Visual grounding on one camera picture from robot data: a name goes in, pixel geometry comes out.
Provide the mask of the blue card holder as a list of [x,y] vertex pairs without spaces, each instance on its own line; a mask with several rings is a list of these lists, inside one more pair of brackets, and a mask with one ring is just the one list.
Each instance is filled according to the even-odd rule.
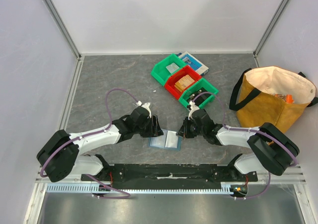
[[149,138],[148,146],[158,149],[180,151],[181,137],[175,131],[163,129],[163,135]]

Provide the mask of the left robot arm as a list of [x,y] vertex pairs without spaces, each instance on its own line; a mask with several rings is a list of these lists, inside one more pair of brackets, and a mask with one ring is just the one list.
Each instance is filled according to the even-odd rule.
[[83,156],[93,149],[113,145],[131,139],[134,135],[142,138],[159,137],[163,131],[157,115],[143,106],[137,107],[130,115],[124,115],[112,123],[87,132],[68,134],[65,130],[56,131],[36,155],[41,164],[40,176],[58,182],[69,174],[91,174],[97,180],[109,176],[106,163],[96,155]]

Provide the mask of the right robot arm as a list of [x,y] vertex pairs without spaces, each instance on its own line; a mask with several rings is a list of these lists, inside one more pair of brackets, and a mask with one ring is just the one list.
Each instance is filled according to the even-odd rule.
[[186,139],[202,136],[208,143],[218,146],[239,146],[252,150],[233,159],[228,170],[233,181],[241,180],[252,171],[268,171],[281,176],[296,164],[299,148],[271,123],[260,127],[238,128],[214,123],[204,109],[198,109],[185,117],[177,135]]

